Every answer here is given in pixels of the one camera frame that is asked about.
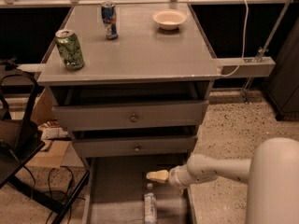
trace speckled floor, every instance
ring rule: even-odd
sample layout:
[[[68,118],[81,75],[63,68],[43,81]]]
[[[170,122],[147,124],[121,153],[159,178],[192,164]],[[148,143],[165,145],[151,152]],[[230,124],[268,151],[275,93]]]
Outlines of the speckled floor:
[[[266,139],[289,137],[299,140],[298,129],[299,118],[296,116],[276,121],[275,111],[260,91],[249,92],[248,105],[243,103],[238,91],[213,91],[194,152],[217,159],[251,158],[255,148]],[[47,179],[50,169],[30,169],[36,177],[36,187],[48,190]],[[78,181],[83,170],[80,168],[72,170]],[[54,173],[51,176],[51,187],[66,190],[70,174],[65,169]],[[32,183],[25,171],[20,171],[18,176],[25,182]],[[246,185],[224,178],[192,186],[197,223],[244,223],[246,192]],[[79,196],[84,197],[85,193],[86,188]],[[77,199],[73,204],[70,224],[81,222],[83,208],[84,200]],[[47,223],[49,214],[50,210],[19,194],[9,185],[0,189],[0,224]],[[69,214],[63,223],[67,223],[68,217]]]

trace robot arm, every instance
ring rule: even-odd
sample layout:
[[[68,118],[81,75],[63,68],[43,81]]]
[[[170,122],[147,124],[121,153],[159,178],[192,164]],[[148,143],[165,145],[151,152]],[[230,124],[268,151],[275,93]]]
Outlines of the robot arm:
[[[169,171],[150,172],[147,178],[166,182],[177,188],[186,189],[190,184],[214,181],[218,176],[247,184],[250,160],[216,160],[202,154],[192,154],[187,163]]]
[[[272,138],[260,144],[252,160],[215,160],[192,154],[187,163],[147,178],[183,190],[218,176],[248,184],[247,224],[299,223],[299,142]]]

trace black chair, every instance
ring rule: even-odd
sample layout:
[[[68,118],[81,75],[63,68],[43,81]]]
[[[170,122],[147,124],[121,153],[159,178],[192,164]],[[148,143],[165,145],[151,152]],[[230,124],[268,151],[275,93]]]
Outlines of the black chair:
[[[38,138],[36,124],[30,120],[39,87],[33,75],[18,70],[11,61],[0,61],[0,64],[2,64],[0,65],[0,69],[2,69],[0,74],[5,74],[0,77],[0,101],[2,103],[0,109],[0,188],[9,183],[25,196],[55,212],[57,216],[52,223],[61,223],[83,186],[87,183],[89,171],[80,179],[65,203],[52,199],[35,187],[23,183],[15,176],[21,168],[27,169],[25,164],[45,146],[45,143]],[[11,77],[25,77],[33,83],[22,119],[11,118],[9,104],[3,93],[3,80]]]

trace white cable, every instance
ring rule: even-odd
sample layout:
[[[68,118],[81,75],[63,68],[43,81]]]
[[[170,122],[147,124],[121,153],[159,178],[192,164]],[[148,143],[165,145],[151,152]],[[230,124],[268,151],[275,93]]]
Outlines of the white cable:
[[[221,74],[222,77],[229,77],[231,76],[232,74],[234,74],[238,68],[240,67],[243,59],[244,59],[244,52],[245,52],[245,41],[246,41],[246,30],[247,30],[247,20],[248,20],[248,17],[249,17],[249,5],[247,3],[246,0],[243,0],[244,1],[244,4],[246,6],[246,15],[245,15],[245,19],[244,19],[244,26],[243,26],[243,45],[242,45],[242,56],[241,56],[241,61],[240,61],[240,64],[235,68],[235,70],[233,72],[231,72],[230,74]]]

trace clear bottle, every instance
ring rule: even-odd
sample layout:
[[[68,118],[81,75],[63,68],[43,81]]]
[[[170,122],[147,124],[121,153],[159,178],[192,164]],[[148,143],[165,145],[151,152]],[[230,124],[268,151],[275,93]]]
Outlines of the clear bottle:
[[[152,192],[152,183],[148,183],[147,192],[144,194],[144,220],[145,224],[157,224],[157,199]]]

